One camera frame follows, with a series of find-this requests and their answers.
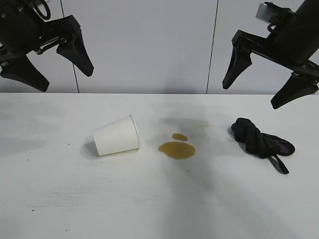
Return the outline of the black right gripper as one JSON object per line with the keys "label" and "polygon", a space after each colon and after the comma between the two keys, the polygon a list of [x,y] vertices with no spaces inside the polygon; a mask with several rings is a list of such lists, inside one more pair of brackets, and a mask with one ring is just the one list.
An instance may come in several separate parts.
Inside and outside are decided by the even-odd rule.
{"label": "black right gripper", "polygon": [[309,58],[319,48],[318,15],[281,9],[266,10],[257,17],[268,23],[270,34],[263,38],[241,30],[236,32],[232,38],[231,60],[222,81],[223,89],[229,89],[252,65],[251,54],[254,53],[294,71],[271,99],[273,109],[315,94],[319,90],[319,67]]}

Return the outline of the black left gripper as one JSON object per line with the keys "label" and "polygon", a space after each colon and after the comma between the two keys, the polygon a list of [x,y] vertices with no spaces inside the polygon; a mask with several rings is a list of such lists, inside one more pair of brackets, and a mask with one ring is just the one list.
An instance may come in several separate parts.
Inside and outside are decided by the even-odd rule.
{"label": "black left gripper", "polygon": [[2,0],[0,2],[0,76],[46,92],[48,80],[26,56],[38,55],[58,45],[56,52],[72,62],[84,75],[94,66],[84,46],[80,25],[70,15],[50,21],[44,0]]}

